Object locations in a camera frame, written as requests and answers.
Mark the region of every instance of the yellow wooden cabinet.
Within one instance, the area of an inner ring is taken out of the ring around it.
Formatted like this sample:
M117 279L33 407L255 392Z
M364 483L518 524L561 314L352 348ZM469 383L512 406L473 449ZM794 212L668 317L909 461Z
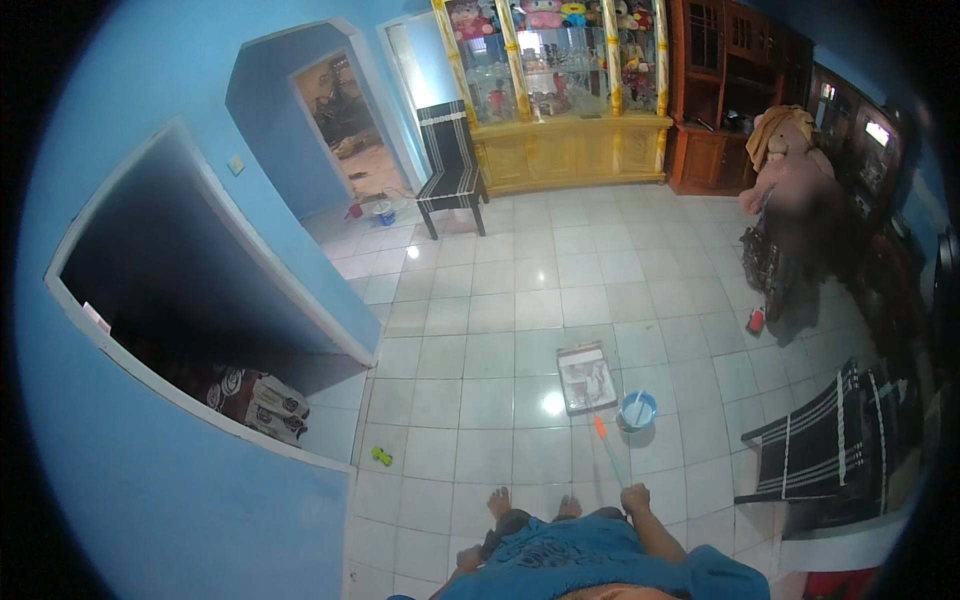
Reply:
M432 3L490 193L663 181L663 0L631 15L612 0Z

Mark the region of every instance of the yellow cloth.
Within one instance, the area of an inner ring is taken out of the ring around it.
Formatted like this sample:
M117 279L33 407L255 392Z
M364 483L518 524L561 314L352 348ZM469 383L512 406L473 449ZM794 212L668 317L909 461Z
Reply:
M804 107L791 105L789 107L779 106L768 108L767 111L763 113L760 124L754 129L754 132L750 134L750 139L747 140L747 154L750 155L750 160L754 163L754 171L759 173L760 168L763 166L763 161L767 156L767 143L770 141L770 137L773 136L777 127L779 127L783 121L790 118L797 123L797 127L806 138L806 141L810 142L812 140L813 117L810 116L809 112L804 110Z

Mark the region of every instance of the light switch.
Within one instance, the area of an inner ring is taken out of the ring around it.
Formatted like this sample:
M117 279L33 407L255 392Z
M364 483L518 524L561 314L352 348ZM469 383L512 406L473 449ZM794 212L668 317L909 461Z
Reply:
M243 160L240 159L240 155L234 155L233 158L227 161L227 166L230 168L230 171L233 172L233 176L236 177L243 171L244 164Z

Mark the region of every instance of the small bucket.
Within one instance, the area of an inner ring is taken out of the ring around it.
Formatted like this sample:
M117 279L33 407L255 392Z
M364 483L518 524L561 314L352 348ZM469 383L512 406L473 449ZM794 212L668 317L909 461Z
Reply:
M376 215L376 222L384 227L396 220L394 205L389 202L377 203L373 208L373 214Z
M620 402L616 413L616 425L624 433L636 433L650 423L657 415L657 402L644 390L628 394Z

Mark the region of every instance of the paint tray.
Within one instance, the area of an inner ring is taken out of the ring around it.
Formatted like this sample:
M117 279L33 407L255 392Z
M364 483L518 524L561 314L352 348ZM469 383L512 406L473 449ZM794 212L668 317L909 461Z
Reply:
M557 350L566 413L571 417L615 406L619 401L601 342Z

